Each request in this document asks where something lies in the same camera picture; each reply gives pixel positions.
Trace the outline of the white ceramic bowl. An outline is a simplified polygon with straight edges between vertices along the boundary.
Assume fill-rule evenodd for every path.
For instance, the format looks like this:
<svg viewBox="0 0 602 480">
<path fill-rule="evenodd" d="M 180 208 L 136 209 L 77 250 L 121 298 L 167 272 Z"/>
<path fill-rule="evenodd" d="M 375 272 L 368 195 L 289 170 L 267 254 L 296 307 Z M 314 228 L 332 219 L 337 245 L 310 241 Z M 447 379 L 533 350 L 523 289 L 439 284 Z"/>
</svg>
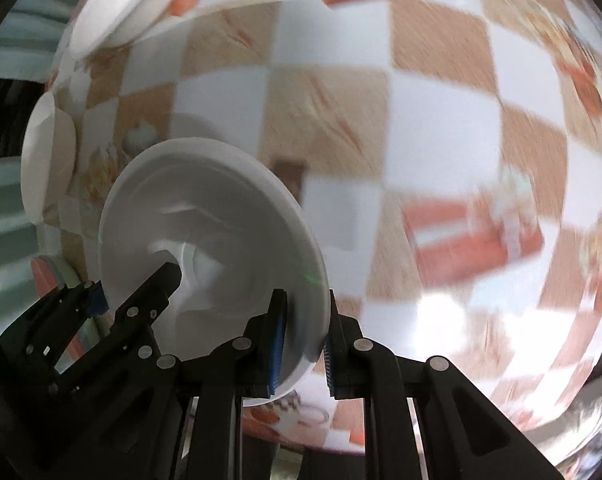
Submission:
<svg viewBox="0 0 602 480">
<path fill-rule="evenodd" d="M 112 186 L 100 218 L 98 264 L 111 308 L 162 264 L 177 285 L 152 324 L 161 351 L 205 356 L 238 337 L 282 289 L 289 311 L 275 398 L 311 370 L 329 324 L 329 286 L 297 200 L 252 156 L 200 138 L 153 145 Z"/>
</svg>

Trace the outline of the white bowl left edge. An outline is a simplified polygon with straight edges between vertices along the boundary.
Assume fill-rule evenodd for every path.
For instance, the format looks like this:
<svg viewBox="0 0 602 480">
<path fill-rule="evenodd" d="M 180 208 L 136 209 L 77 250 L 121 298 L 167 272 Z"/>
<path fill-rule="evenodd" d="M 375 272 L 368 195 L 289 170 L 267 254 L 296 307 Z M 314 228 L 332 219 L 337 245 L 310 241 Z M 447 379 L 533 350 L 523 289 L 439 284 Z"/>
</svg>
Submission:
<svg viewBox="0 0 602 480">
<path fill-rule="evenodd" d="M 76 155 L 75 126 L 57 105 L 54 93 L 36 102 L 24 133 L 20 185 L 23 209 L 31 223 L 68 191 Z"/>
</svg>

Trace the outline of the checkered printed tablecloth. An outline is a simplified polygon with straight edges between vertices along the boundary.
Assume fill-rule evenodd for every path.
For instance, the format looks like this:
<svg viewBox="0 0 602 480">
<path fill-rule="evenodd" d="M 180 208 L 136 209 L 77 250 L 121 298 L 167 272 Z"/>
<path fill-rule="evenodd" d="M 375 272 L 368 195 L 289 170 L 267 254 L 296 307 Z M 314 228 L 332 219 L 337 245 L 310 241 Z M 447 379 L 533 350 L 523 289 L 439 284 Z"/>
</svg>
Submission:
<svg viewBox="0 0 602 480">
<path fill-rule="evenodd" d="M 40 246 L 98 273 L 147 146 L 209 136 L 284 182 L 339 309 L 454 364 L 552 462 L 602 434 L 602 24 L 588 0 L 172 0 L 48 87 L 73 182 Z"/>
</svg>

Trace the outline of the white bowl top left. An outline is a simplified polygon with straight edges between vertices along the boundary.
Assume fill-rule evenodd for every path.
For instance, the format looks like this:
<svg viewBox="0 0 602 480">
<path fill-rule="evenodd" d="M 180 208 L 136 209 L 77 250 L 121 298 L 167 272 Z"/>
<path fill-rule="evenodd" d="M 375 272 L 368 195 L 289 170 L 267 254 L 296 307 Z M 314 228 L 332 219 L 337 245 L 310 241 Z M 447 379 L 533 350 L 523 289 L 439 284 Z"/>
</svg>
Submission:
<svg viewBox="0 0 602 480">
<path fill-rule="evenodd" d="M 143 34 L 172 0 L 87 0 L 74 23 L 69 50 L 75 61 L 101 48 L 124 46 Z"/>
</svg>

